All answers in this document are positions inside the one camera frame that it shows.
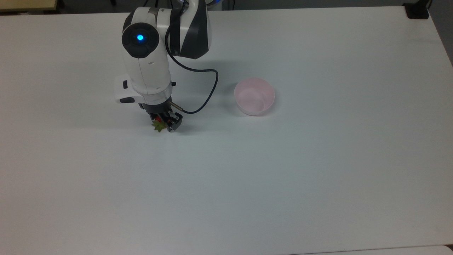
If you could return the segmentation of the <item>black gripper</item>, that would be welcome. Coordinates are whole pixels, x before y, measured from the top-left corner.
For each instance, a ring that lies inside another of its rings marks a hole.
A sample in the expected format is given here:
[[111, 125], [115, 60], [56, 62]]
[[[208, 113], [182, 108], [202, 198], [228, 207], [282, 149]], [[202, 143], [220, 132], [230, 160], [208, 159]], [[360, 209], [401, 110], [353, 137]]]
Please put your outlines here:
[[182, 123], [183, 116], [177, 112], [173, 112], [169, 102], [172, 101], [172, 97], [161, 104], [148, 105], [139, 103], [139, 107], [149, 114], [152, 123], [160, 123], [160, 121], [167, 121], [168, 132], [175, 131], [179, 128]]

